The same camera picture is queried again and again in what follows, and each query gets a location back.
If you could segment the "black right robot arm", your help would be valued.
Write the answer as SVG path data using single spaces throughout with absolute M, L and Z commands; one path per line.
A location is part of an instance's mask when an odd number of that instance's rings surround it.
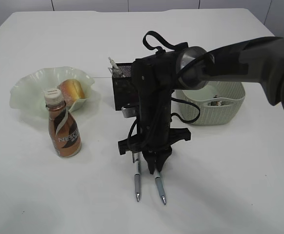
M 209 52 L 186 42 L 159 41 L 154 55 L 131 64 L 129 81 L 139 101 L 126 106 L 135 110 L 138 132 L 118 142 L 121 155 L 142 153 L 151 174 L 162 170 L 174 143 L 191 138 L 188 129 L 170 127 L 174 90 L 199 90 L 210 81 L 259 83 L 268 102 L 284 109 L 284 38 L 251 39 Z

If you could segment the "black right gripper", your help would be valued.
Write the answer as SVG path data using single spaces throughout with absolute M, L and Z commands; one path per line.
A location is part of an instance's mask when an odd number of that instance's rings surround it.
M 155 169 L 158 172 L 172 154 L 170 147 L 174 143 L 190 140 L 190 131 L 187 128 L 171 128 L 171 93 L 155 93 L 150 96 L 139 95 L 139 117 L 132 127 L 138 126 L 140 130 L 118 142 L 120 155 L 127 151 L 142 152 L 151 175 Z

